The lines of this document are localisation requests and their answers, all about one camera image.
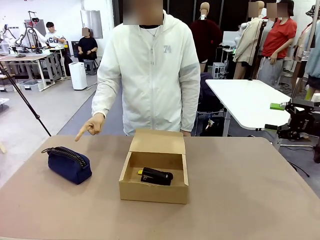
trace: black zipper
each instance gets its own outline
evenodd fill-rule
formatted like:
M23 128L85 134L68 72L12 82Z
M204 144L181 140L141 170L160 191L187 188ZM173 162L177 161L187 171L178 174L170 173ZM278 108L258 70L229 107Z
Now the black zipper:
M50 148L43 150L41 153L46 153L46 152L57 153L57 154L61 154L66 157L69 157L72 160L74 160L76 163L78 163L82 169L88 165L87 162L79 154L77 154L77 153L75 153L75 152L73 152L63 146L50 147Z

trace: person in white shirt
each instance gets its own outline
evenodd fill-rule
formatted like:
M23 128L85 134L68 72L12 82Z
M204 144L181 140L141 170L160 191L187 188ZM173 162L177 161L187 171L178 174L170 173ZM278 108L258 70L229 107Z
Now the person in white shirt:
M92 115L75 140L101 133L122 84L124 133L138 128L191 136L200 93L200 64L189 27L162 0L130 0L135 24L113 29L98 69Z
M46 41L52 48L64 48L67 43L66 38L55 29L53 22L47 22L45 25L49 32L45 35Z

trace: box lid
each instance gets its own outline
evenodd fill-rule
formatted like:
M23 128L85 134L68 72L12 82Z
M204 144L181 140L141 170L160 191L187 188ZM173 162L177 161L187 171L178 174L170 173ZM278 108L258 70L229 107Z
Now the box lid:
M181 132L137 129L133 137L130 152L186 154Z

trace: blue pouch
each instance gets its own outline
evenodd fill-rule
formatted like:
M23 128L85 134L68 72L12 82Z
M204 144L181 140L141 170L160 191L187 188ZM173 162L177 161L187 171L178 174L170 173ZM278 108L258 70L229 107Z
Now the blue pouch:
M50 147L42 153L48 153L48 166L52 171L77 185L92 175L90 161L85 155L63 146Z

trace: cardboard box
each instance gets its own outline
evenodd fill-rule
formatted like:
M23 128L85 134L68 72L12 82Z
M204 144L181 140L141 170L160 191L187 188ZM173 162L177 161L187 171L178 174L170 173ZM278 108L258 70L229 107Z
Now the cardboard box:
M144 167L173 174L170 186L141 182ZM137 129L119 179L122 200L187 204L186 147L181 132Z

